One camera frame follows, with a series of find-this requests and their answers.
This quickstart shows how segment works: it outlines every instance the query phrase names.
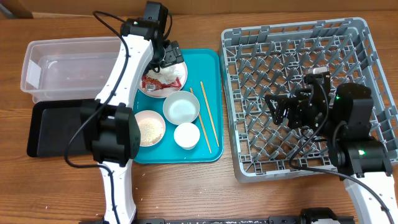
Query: small white plate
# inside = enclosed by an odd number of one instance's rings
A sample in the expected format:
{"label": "small white plate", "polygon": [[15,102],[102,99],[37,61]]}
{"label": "small white plate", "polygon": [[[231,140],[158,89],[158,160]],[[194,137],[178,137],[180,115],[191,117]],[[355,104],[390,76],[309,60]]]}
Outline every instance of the small white plate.
{"label": "small white plate", "polygon": [[187,82],[188,68],[187,68],[187,65],[185,64],[185,62],[178,63],[178,64],[173,65],[173,66],[178,67],[176,69],[185,70],[184,75],[180,79],[180,83],[181,83],[181,87],[180,88],[164,88],[162,90],[145,91],[145,89],[143,89],[143,87],[142,87],[142,80],[140,80],[138,89],[141,92],[143,92],[143,94],[145,94],[147,96],[150,96],[150,97],[153,97],[153,98],[166,98],[166,97],[170,96],[172,93],[175,93],[176,91],[180,91],[182,89],[182,87],[184,87],[185,82]]}
{"label": "small white plate", "polygon": [[163,114],[167,121],[175,125],[191,123],[199,114],[199,101],[187,91],[172,93],[163,103]]}

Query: white plate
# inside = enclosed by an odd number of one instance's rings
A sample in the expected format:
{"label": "white plate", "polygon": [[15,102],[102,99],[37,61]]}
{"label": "white plate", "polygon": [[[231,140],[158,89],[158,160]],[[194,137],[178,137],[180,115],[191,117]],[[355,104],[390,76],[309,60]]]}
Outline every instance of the white plate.
{"label": "white plate", "polygon": [[153,98],[166,98],[166,97],[170,96],[172,93],[175,93],[176,91],[180,91],[182,89],[182,87],[184,87],[185,82],[187,82],[188,68],[187,68],[187,65],[185,64],[185,62],[178,63],[173,66],[181,67],[180,69],[182,69],[182,67],[183,67],[185,69],[185,73],[184,73],[183,77],[180,79],[180,83],[181,83],[180,88],[164,88],[162,90],[156,90],[156,91],[145,91],[145,89],[142,88],[142,80],[141,80],[139,82],[138,89],[141,92],[143,92],[143,94],[153,97]]}

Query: clear plastic container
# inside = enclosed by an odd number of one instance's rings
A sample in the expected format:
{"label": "clear plastic container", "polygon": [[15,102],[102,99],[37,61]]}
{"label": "clear plastic container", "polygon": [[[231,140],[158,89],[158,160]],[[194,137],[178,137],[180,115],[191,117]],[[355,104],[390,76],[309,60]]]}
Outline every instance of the clear plastic container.
{"label": "clear plastic container", "polygon": [[31,42],[22,66],[21,90],[33,102],[95,98],[120,49],[118,37]]}

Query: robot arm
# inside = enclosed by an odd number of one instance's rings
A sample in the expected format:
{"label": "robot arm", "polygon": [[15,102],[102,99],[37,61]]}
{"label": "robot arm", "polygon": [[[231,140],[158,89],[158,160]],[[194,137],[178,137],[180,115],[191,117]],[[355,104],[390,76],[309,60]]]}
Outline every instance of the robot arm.
{"label": "robot arm", "polygon": [[[129,48],[126,70],[101,116],[83,130],[86,148],[91,150],[94,160],[113,172],[114,195],[111,193],[108,171],[101,169],[106,200],[104,220],[109,224],[117,224],[112,196],[120,223],[132,223],[136,214],[136,205],[132,198],[131,169],[141,137],[132,107],[140,80],[149,70],[158,72],[160,68],[183,62],[178,43],[170,43],[163,36],[167,15],[168,10],[161,3],[148,2],[143,18],[128,19],[121,26],[122,38]],[[108,99],[121,74],[125,59],[126,49],[121,43],[118,58],[105,87],[94,103],[87,102],[81,107],[82,121],[87,120]]]}
{"label": "robot arm", "polygon": [[[373,190],[386,204],[394,223],[398,223],[392,165],[383,143],[369,136],[373,108],[371,90],[356,83],[341,84],[336,90],[333,107],[328,108],[323,94],[324,91],[330,101],[328,69],[312,68],[303,80],[311,88],[297,90],[293,98],[265,96],[272,120],[280,124],[287,118],[291,129],[308,126],[317,130],[320,127],[319,135],[327,139],[329,158],[338,172],[360,180]],[[349,179],[344,179],[344,184],[360,224],[390,222],[379,201],[368,190]]]}

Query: food wrapper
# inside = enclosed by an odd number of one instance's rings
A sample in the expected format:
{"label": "food wrapper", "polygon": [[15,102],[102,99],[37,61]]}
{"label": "food wrapper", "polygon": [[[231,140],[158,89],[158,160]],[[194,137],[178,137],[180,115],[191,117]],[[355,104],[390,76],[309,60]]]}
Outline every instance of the food wrapper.
{"label": "food wrapper", "polygon": [[186,67],[183,63],[178,63],[167,68],[161,68],[160,72],[156,73],[153,70],[149,70],[146,74],[149,78],[159,80],[161,84],[171,84],[175,82],[177,78],[181,78],[186,73]]}
{"label": "food wrapper", "polygon": [[181,83],[178,78],[169,84],[163,84],[159,80],[149,78],[147,75],[142,76],[142,88],[146,91],[162,90],[164,88],[180,88]]}

